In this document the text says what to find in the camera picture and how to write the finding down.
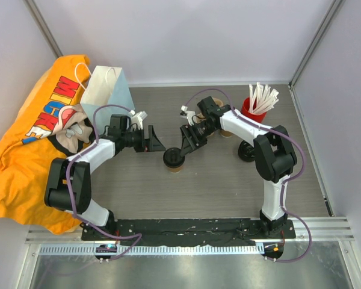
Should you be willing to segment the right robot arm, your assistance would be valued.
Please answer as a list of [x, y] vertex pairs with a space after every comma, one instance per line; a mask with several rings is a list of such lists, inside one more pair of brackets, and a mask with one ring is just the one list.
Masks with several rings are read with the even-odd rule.
[[217, 105], [210, 96], [202, 99], [197, 106], [203, 115], [199, 123], [193, 122], [196, 113], [187, 106], [183, 105], [180, 109], [181, 117], [188, 121], [187, 125], [180, 127], [180, 158], [183, 160], [186, 155], [207, 144], [207, 136], [218, 130], [236, 135], [250, 145], [256, 170], [264, 180], [259, 229], [265, 237], [275, 237], [287, 221], [287, 213], [282, 208], [285, 199], [282, 191], [297, 164], [297, 156], [286, 129], [282, 126], [263, 127], [230, 105]]

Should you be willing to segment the white blue paper bag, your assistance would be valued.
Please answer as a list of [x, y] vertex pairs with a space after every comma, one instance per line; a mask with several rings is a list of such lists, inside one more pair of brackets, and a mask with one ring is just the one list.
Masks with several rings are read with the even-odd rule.
[[90, 72], [80, 104], [88, 119], [107, 123], [112, 114], [128, 115], [135, 110], [129, 86], [121, 67], [97, 65]]

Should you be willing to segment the black plastic cup lid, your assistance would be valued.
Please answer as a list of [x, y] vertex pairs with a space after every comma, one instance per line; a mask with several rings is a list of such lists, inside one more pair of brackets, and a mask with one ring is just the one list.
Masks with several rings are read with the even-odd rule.
[[181, 150], [176, 147], [167, 149], [164, 152], [162, 159], [164, 164], [171, 169], [182, 166], [185, 161], [185, 157], [181, 155]]

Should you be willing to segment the single brown paper cup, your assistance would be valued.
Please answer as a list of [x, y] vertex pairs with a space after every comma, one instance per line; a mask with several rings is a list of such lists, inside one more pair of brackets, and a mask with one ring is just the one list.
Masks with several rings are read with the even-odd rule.
[[168, 171], [171, 172], [171, 173], [179, 173], [182, 170], [183, 165], [182, 164], [177, 165], [177, 166], [169, 165], [169, 166], [167, 166], [167, 168], [168, 168]]

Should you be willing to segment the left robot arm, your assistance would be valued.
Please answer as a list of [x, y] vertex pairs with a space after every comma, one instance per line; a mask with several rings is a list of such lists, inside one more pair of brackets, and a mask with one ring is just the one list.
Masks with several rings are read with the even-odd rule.
[[148, 126], [148, 138], [145, 138], [145, 117], [143, 111], [137, 117], [113, 114], [98, 141], [71, 157], [54, 159], [46, 185], [46, 206], [76, 213], [101, 239], [112, 239], [117, 231], [114, 214], [92, 199], [91, 174], [124, 148], [133, 148], [136, 152], [165, 151], [152, 125]]

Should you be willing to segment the stack of paper cups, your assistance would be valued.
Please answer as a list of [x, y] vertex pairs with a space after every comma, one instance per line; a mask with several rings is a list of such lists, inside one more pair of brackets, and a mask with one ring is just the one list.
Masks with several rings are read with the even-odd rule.
[[231, 136], [233, 136], [233, 133], [221, 129], [221, 130], [220, 130], [220, 135], [223, 136], [223, 137], [225, 137], [225, 138], [230, 138]]

